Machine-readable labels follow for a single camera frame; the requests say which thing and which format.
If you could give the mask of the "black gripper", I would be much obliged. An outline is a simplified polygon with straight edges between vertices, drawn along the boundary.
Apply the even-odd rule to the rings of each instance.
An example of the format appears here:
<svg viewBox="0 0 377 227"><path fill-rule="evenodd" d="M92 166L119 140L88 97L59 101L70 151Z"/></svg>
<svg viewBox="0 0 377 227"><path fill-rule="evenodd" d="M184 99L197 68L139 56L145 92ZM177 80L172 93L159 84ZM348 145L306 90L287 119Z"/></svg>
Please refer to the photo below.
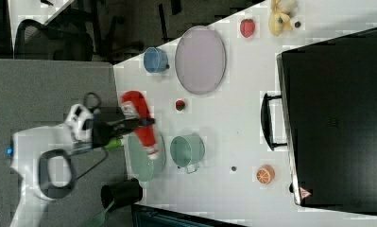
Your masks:
<svg viewBox="0 0 377 227"><path fill-rule="evenodd" d="M92 148L101 148L112 139L121 138L137 131L142 135L152 135L154 119L140 119L138 115L125 114L120 107L102 107L94 111Z"/></svg>

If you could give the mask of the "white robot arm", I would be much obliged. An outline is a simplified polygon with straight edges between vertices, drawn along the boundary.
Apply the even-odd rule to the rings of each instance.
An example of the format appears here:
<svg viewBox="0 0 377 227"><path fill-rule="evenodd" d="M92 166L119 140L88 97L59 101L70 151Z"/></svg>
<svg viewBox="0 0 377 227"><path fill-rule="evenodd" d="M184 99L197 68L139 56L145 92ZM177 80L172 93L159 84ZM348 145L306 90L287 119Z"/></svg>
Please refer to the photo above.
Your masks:
<svg viewBox="0 0 377 227"><path fill-rule="evenodd" d="M133 131L150 158L159 155L154 138L155 119L147 107L127 102L105 112L82 104L71 107L64 122L18 131L11 138L10 167L22 178L20 199L10 227L40 227L46 207L67 197L77 183L71 157L104 148L113 138Z"/></svg>

